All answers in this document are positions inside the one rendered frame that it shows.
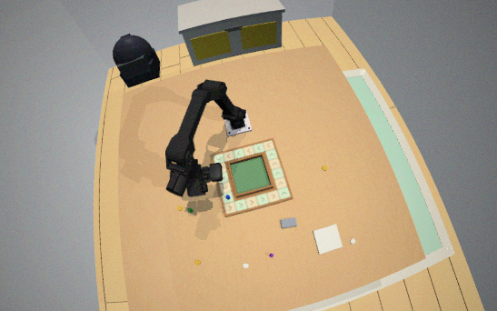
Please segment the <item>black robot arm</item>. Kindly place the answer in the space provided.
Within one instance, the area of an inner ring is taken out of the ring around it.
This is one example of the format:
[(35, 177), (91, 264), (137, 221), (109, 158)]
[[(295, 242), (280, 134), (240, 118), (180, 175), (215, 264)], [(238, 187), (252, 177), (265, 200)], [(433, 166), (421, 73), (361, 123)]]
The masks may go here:
[(166, 169), (172, 171), (166, 188), (169, 193), (183, 197), (187, 188), (188, 196), (192, 197), (204, 196), (205, 192), (208, 192), (207, 183), (204, 183), (203, 177), (190, 178), (188, 176), (197, 169), (197, 163), (193, 158), (194, 136), (207, 103), (214, 100), (223, 109), (222, 119), (230, 120), (232, 130), (245, 127), (246, 110), (233, 105), (226, 92), (227, 87), (224, 82), (207, 79), (197, 85), (192, 92), (183, 122), (165, 149)]

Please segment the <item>white square tile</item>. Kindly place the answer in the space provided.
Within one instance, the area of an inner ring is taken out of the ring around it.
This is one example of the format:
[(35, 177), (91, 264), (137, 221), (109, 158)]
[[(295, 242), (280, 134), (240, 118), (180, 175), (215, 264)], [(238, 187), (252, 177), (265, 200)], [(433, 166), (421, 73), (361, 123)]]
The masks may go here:
[(313, 230), (313, 234), (319, 255), (343, 247), (336, 224)]

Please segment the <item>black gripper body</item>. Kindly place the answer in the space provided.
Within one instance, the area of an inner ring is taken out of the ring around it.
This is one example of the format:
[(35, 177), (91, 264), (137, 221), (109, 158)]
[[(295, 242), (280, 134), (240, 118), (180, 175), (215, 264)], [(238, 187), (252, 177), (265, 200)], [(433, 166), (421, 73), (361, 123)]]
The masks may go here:
[(201, 164), (198, 165), (197, 159), (195, 159), (195, 161), (197, 163), (197, 169), (193, 174), (188, 175), (190, 178), (193, 178), (195, 176), (201, 176), (204, 179), (211, 178), (211, 182), (214, 183), (221, 182), (223, 180), (222, 165), (220, 163), (210, 164), (210, 169), (209, 166), (204, 166), (201, 169)]

